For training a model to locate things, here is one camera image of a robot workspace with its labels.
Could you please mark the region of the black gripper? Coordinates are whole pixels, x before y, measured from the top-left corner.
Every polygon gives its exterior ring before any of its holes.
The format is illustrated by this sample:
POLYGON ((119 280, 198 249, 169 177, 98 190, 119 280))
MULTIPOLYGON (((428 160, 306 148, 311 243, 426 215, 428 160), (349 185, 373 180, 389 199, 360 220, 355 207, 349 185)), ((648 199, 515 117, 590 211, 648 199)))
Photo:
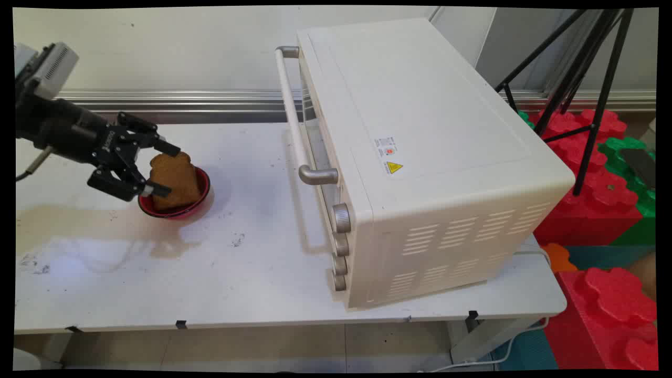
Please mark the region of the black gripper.
POLYGON ((136 158, 124 161, 117 155, 117 137, 110 137, 110 132, 120 130, 119 143, 170 157, 181 151, 158 133, 156 124, 127 112, 118 112, 110 123, 67 100, 26 96, 15 103, 15 136, 31 141, 37 149, 52 148, 60 157, 93 165, 88 186, 127 202, 136 196, 167 197, 171 188, 145 179, 136 158))

